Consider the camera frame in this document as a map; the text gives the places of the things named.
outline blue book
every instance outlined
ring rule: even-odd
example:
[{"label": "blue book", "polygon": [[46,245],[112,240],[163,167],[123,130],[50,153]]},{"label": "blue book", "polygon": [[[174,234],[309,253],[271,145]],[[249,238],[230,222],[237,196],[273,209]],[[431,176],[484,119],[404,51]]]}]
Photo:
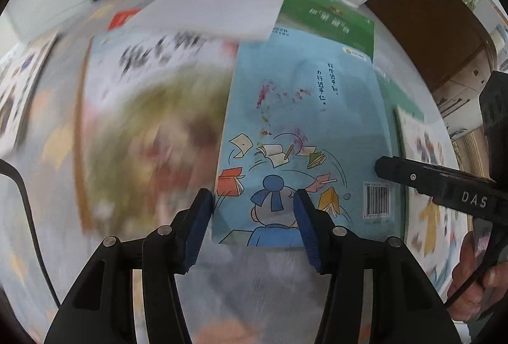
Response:
[{"label": "blue book", "polygon": [[215,185],[214,242],[303,247],[293,196],[305,188],[360,237],[401,236],[392,184],[374,172],[392,154],[370,58],[350,46],[275,27],[241,44]]}]

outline cartoon ear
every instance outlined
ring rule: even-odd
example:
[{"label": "cartoon ear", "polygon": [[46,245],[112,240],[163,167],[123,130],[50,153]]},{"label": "cartoon ear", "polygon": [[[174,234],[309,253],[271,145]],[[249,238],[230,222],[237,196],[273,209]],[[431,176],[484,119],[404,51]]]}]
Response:
[{"label": "cartoon ear", "polygon": [[256,207],[253,207],[253,209],[251,209],[251,218],[254,222],[259,222],[259,219],[256,216]]}]

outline illustrated paper sheet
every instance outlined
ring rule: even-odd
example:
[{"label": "illustrated paper sheet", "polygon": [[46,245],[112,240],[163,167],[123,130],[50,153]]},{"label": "illustrated paper sheet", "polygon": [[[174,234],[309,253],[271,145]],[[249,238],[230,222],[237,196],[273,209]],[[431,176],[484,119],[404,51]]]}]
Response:
[{"label": "illustrated paper sheet", "polygon": [[170,224],[213,189],[238,44],[120,28],[91,45],[76,188],[85,230],[123,239]]},{"label": "illustrated paper sheet", "polygon": [[0,156],[16,144],[27,103],[57,33],[43,35],[23,53],[8,53],[0,64]]},{"label": "illustrated paper sheet", "polygon": [[[432,129],[401,108],[398,108],[398,116],[406,159],[447,166],[444,165],[443,144],[434,137]],[[407,188],[406,216],[406,245],[439,291],[448,282],[454,265],[449,260],[451,210],[434,204],[429,196]]]},{"label": "illustrated paper sheet", "polygon": [[300,247],[293,196],[357,235],[400,235],[392,185],[374,172],[391,154],[370,59],[332,40],[275,27],[241,44],[217,170],[212,239]]}]

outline blue gripper pad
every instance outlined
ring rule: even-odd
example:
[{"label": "blue gripper pad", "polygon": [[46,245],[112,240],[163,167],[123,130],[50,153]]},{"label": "blue gripper pad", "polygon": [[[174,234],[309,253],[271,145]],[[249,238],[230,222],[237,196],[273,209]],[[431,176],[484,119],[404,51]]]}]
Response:
[{"label": "blue gripper pad", "polygon": [[330,216],[318,211],[305,189],[298,189],[293,199],[293,210],[309,263],[323,275],[330,273],[332,260],[330,233],[334,227]]},{"label": "blue gripper pad", "polygon": [[212,211],[213,195],[208,189],[200,189],[192,206],[187,211],[182,211],[186,215],[177,234],[179,241],[183,241],[180,267],[183,273],[196,263]]}]

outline table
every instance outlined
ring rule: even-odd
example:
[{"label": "table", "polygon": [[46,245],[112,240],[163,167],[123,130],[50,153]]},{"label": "table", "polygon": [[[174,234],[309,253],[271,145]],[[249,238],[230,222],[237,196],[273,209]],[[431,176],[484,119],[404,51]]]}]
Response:
[{"label": "table", "polygon": [[[41,252],[60,301],[101,242],[83,234],[73,177],[74,117],[81,66],[90,38],[106,31],[119,10],[153,0],[101,0],[67,20],[39,80],[24,139],[6,158],[24,177]],[[438,108],[414,65],[395,38],[375,20],[374,64],[421,108],[436,136],[446,142],[446,159],[456,165]],[[21,197],[0,179],[0,283],[20,323],[37,342],[57,311],[37,264]],[[142,317],[141,274],[134,273],[138,342],[147,342]],[[197,263],[177,278],[180,300],[195,344],[313,342],[323,312],[329,277],[319,276],[303,250],[263,250],[212,244],[205,236]]]}]

